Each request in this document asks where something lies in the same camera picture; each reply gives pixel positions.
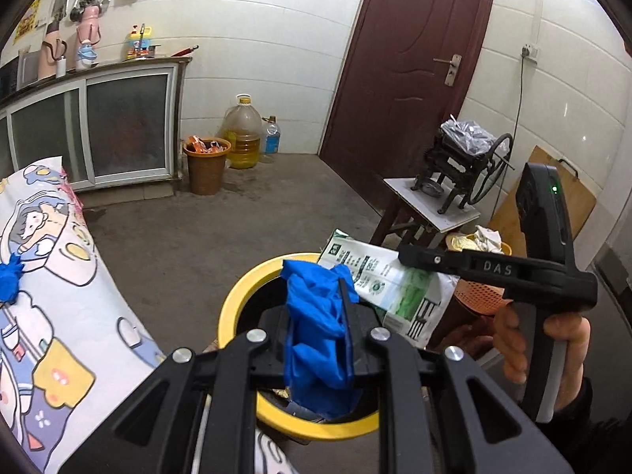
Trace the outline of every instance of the glass cabinet door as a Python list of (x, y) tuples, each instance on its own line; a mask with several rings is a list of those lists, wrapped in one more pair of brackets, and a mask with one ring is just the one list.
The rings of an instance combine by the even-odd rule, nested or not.
[(41, 158), (61, 155), (70, 182), (88, 179), (81, 147), (78, 89), (13, 111), (11, 128), (20, 169)]
[(88, 134), (99, 177), (167, 172), (167, 74), (111, 79), (87, 87)]
[(12, 174), (14, 170), (9, 146), (9, 129), (6, 117), (3, 117), (0, 119), (0, 180)]

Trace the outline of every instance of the door panel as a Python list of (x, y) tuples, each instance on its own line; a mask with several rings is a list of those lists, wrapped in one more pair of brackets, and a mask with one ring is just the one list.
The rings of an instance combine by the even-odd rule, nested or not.
[(166, 167), (167, 87), (166, 74), (88, 85), (88, 126), (95, 176)]
[(11, 124), (20, 169), (41, 158), (61, 155), (71, 182), (88, 179), (81, 154), (78, 89), (14, 111)]
[[(386, 204), (382, 179), (417, 174), (438, 125), (460, 109), (491, 1), (364, 1), (320, 156), (374, 207)], [(455, 53), (463, 67), (448, 87), (449, 65), (434, 59)]]
[(0, 182), (3, 178), (13, 173), (13, 161), (11, 160), (11, 149), (9, 146), (9, 128), (6, 116), (0, 118)]

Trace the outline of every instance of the electric cable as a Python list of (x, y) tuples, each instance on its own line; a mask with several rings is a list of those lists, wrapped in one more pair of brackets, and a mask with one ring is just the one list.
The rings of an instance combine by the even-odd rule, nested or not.
[[(514, 132), (513, 132), (514, 146), (516, 145), (517, 123), (520, 120), (520, 110), (522, 110), (522, 95), (523, 95), (524, 85), (525, 85), (525, 52), (524, 50), (521, 54), (521, 57), (522, 57), (522, 61), (520, 63), (520, 99), (518, 100), (518, 104), (517, 104), (516, 125), (514, 126)], [(507, 161), (511, 160), (511, 153), (512, 152), (510, 151), (510, 156), (507, 159)], [(502, 171), (502, 178), (500, 179), (500, 187), (498, 187), (498, 194), (496, 194), (496, 202), (494, 203), (494, 210), (492, 210), (492, 213), (489, 216), (490, 220), (492, 219), (492, 217), (494, 217), (494, 213), (496, 212), (496, 207), (498, 206), (498, 200), (500, 199), (500, 193), (502, 192), (502, 185), (505, 183), (505, 176), (507, 175), (507, 169), (508, 167), (507, 165), (505, 165), (505, 169)]]

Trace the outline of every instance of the cartoon character print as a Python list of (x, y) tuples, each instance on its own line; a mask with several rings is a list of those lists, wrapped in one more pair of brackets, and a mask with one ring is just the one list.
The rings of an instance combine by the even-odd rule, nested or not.
[(296, 474), (285, 453), (270, 437), (255, 431), (255, 472), (257, 474)]
[(127, 347), (152, 369), (155, 369), (164, 361), (165, 355), (158, 345), (142, 334), (138, 328), (124, 317), (119, 317), (116, 323), (116, 331)]
[(64, 182), (64, 177), (61, 173), (55, 171), (46, 166), (38, 166), (37, 164), (31, 164), (22, 171), (24, 179), (26, 179), (27, 185), (33, 185), (35, 182), (46, 182), (51, 185), (61, 185)]
[(30, 295), (0, 308), (0, 413), (42, 472), (95, 377), (53, 334)]
[(60, 171), (55, 171), (48, 166), (40, 164), (31, 164), (23, 169), (22, 175), (26, 180), (27, 185), (33, 185), (35, 182), (44, 182), (50, 185), (55, 185), (58, 190), (63, 191), (68, 200), (75, 207), (75, 216), (77, 221), (85, 226), (85, 219), (83, 218), (83, 203), (79, 201), (79, 198), (72, 190), (72, 187), (68, 183), (68, 175), (62, 167)]
[(42, 191), (18, 201), (0, 239), (0, 260), (20, 255), (24, 272), (45, 267), (77, 286), (90, 283), (97, 271), (94, 240), (59, 193)]

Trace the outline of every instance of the plastic bag on machine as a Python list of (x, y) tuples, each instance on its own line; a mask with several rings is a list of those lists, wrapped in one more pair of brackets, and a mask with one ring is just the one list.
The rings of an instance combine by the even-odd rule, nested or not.
[[(484, 128), (481, 128), (475, 121), (457, 121), (454, 116), (450, 116), (441, 129), (450, 137), (465, 153), (472, 156), (484, 154), (494, 145), (497, 140)], [(497, 148), (496, 153), (505, 156), (509, 153), (507, 141), (503, 141)]]

